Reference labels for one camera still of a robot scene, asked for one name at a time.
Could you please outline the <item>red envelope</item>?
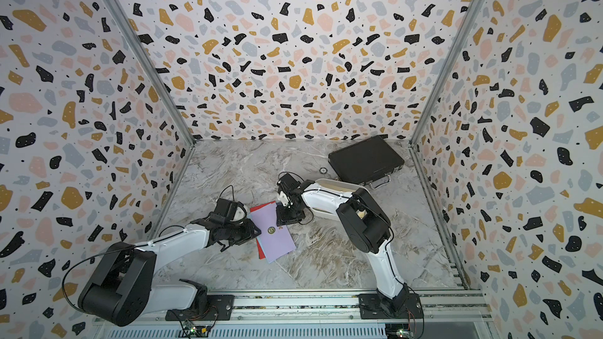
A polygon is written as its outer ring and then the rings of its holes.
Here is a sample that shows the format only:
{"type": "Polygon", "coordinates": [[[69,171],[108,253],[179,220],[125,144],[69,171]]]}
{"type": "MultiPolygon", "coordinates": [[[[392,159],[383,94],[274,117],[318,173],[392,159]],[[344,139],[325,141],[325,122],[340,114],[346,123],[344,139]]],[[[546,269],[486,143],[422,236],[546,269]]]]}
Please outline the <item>red envelope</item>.
{"type": "Polygon", "coordinates": [[[265,259],[268,263],[276,260],[276,253],[279,249],[279,232],[276,227],[276,204],[270,202],[251,209],[251,219],[260,229],[261,234],[257,241],[262,248],[265,259]]]}

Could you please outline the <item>purple envelope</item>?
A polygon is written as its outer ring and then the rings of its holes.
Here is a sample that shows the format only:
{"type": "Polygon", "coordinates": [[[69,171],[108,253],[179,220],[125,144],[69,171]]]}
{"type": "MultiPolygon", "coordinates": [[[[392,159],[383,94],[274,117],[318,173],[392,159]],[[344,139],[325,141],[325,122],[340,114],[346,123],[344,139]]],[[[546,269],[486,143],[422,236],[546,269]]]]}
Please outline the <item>purple envelope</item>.
{"type": "Polygon", "coordinates": [[[277,207],[275,202],[271,202],[251,209],[251,220],[261,231],[256,240],[268,263],[296,250],[287,226],[276,224],[277,207]]]}

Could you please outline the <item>white storage box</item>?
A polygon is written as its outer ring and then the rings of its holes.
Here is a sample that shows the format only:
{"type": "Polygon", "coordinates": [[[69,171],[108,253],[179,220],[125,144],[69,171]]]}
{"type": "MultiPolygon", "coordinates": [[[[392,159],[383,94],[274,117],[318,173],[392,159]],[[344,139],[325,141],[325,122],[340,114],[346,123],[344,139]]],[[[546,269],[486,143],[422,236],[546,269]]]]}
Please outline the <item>white storage box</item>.
{"type": "Polygon", "coordinates": [[[315,217],[338,221],[337,208],[361,188],[360,185],[321,178],[309,185],[302,197],[315,217]]]}

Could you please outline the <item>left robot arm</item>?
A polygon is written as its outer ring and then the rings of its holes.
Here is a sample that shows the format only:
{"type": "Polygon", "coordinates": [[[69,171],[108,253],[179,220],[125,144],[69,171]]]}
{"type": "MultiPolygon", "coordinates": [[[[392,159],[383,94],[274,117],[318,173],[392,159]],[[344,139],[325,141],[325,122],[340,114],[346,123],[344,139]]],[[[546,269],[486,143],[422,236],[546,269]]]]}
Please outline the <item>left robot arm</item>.
{"type": "Polygon", "coordinates": [[[203,319],[213,307],[205,285],[190,279],[157,284],[159,271],[192,252],[218,244],[221,250],[261,235],[241,202],[219,199],[204,218],[177,231],[137,244],[118,242],[103,254],[77,301],[77,309],[116,326],[127,326],[140,315],[166,312],[184,322],[203,319]]]}

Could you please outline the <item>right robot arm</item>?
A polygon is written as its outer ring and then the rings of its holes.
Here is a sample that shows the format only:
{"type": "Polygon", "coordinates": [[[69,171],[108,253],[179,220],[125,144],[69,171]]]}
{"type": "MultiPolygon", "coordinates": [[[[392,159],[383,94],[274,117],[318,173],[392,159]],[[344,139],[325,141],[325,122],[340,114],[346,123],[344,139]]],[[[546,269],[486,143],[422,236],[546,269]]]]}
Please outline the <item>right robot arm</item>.
{"type": "Polygon", "coordinates": [[[380,308],[388,315],[401,312],[410,290],[394,259],[391,222],[367,188],[325,178],[299,181],[290,173],[283,173],[277,186],[276,224],[299,224],[307,212],[339,221],[353,246],[367,256],[380,308]]]}

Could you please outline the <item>black case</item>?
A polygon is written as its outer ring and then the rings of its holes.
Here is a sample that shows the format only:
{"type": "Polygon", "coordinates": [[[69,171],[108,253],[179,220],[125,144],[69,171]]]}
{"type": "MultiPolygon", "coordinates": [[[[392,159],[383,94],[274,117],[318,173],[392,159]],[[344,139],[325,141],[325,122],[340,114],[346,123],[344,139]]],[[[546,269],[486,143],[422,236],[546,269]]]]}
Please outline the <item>black case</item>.
{"type": "Polygon", "coordinates": [[[328,162],[340,180],[371,185],[399,171],[403,158],[380,136],[374,136],[331,152],[328,162]]]}

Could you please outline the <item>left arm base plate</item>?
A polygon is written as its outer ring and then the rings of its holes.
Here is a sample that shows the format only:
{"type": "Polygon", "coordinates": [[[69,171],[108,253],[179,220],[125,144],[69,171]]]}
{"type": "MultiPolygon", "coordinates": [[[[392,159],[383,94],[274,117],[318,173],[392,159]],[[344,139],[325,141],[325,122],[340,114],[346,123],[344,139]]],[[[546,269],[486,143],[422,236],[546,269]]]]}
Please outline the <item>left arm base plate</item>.
{"type": "Polygon", "coordinates": [[[235,296],[231,294],[202,295],[197,297],[187,309],[172,309],[165,315],[170,322],[188,321],[228,321],[232,315],[235,296]]]}

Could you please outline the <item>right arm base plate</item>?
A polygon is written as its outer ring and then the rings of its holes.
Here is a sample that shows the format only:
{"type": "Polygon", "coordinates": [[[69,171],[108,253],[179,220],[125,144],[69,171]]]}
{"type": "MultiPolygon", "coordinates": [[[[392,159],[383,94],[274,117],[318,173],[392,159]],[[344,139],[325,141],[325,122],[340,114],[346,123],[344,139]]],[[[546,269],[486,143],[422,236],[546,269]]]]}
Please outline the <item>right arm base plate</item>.
{"type": "Polygon", "coordinates": [[[358,296],[358,301],[363,320],[413,320],[424,317],[422,302],[417,293],[402,291],[394,299],[380,293],[362,293],[358,296]]]}

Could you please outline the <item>aluminium rail frame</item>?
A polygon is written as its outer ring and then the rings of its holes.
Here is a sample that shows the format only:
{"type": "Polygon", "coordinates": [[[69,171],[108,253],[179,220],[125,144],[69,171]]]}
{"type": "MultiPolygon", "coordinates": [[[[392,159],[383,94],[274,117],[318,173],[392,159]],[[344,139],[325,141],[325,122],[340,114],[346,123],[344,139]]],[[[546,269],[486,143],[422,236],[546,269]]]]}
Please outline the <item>aluminium rail frame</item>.
{"type": "Polygon", "coordinates": [[[95,320],[95,338],[497,338],[476,290],[417,289],[392,317],[370,290],[225,290],[199,317],[156,312],[118,327],[95,320]]]}

